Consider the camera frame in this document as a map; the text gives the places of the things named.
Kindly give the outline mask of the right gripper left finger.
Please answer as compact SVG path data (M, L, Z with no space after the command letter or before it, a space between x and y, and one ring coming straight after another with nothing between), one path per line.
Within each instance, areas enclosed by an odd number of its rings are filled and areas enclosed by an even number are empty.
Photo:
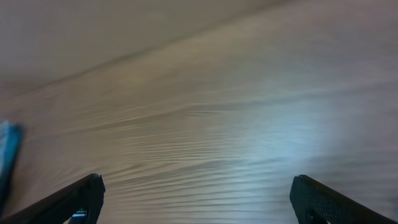
M106 189L102 176L90 174L1 220L1 224L96 224Z

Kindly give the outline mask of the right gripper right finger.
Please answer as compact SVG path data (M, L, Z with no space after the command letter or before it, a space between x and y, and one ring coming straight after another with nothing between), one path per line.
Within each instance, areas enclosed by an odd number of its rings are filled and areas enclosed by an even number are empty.
M289 198L299 224L397 224L307 175L294 177Z

